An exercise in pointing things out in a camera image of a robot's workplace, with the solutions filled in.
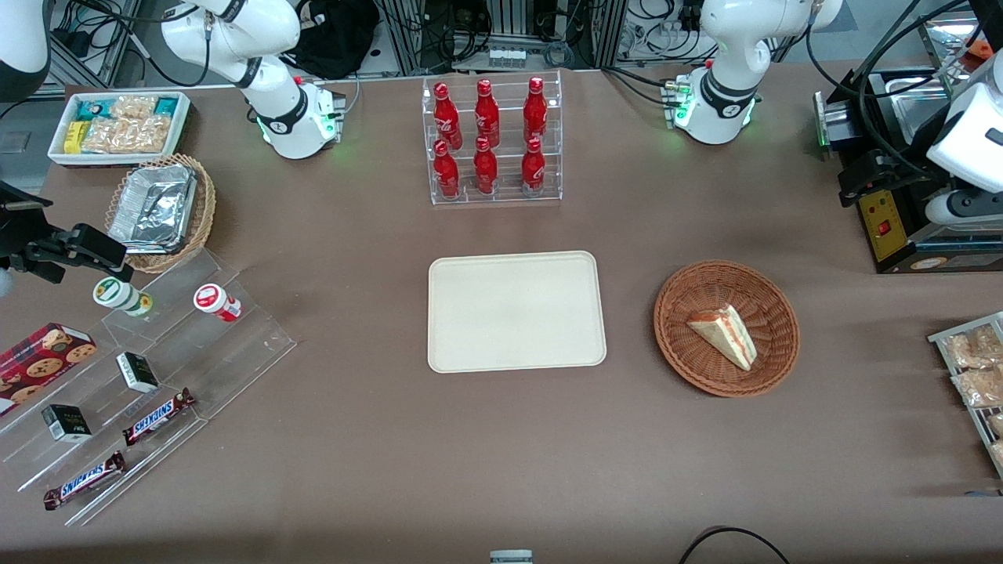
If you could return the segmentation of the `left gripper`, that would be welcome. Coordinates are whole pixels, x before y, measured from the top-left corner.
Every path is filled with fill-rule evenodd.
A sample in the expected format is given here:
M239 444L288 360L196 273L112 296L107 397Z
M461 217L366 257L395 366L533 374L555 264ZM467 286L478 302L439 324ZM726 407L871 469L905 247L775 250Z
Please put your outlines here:
M838 152L842 170L838 173L838 200L850 208L879 190L917 190L921 197L943 189L943 180L931 172L920 175L900 164L880 149L846 149Z

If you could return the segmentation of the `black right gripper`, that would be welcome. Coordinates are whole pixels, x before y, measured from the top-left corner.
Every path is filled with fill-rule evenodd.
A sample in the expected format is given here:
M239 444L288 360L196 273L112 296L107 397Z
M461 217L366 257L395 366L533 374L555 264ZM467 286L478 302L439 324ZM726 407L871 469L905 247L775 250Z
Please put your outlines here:
M105 273L129 273L126 247L100 229L79 222L58 230L47 221L44 208L53 202L1 183L1 268L33 274L60 284L68 266L85 266ZM49 237L55 251L26 251Z

